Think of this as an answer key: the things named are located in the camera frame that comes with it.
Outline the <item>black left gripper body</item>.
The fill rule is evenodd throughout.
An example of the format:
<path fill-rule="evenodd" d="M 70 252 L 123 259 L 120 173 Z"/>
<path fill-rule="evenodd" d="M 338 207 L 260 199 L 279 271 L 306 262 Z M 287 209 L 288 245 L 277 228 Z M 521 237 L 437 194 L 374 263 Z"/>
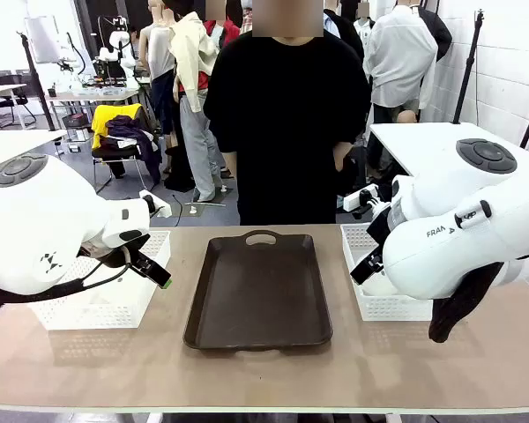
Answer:
<path fill-rule="evenodd" d="M 86 244 L 80 247 L 79 255 L 95 259 L 108 268 L 119 268 L 127 263 L 136 268 L 148 268 L 153 260 L 142 253 L 141 249 L 150 238 L 150 235 L 141 235 L 114 249 L 93 248 Z"/>

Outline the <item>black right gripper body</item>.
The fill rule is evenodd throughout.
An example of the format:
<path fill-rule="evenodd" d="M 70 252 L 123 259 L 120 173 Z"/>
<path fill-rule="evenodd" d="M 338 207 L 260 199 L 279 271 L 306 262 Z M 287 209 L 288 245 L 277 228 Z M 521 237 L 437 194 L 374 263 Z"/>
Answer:
<path fill-rule="evenodd" d="M 394 210 L 391 204 L 385 204 L 376 209 L 373 219 L 367 228 L 367 233 L 376 242 L 375 249 L 368 255 L 368 265 L 382 265 L 384 244 L 391 231 L 399 225 L 399 208 Z"/>

